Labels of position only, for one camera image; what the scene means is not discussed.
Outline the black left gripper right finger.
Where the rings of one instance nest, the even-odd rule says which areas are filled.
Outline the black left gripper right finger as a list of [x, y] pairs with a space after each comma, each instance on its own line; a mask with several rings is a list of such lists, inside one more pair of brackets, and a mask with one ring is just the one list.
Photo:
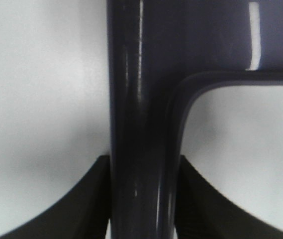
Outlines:
[[283, 239], [283, 231], [242, 210], [181, 156], [175, 227], [180, 239]]

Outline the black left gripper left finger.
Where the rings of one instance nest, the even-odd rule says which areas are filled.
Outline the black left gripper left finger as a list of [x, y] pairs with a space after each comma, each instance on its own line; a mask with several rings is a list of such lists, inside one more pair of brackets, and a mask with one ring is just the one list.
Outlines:
[[62, 199], [1, 238], [103, 239], [110, 208], [109, 156], [102, 155]]

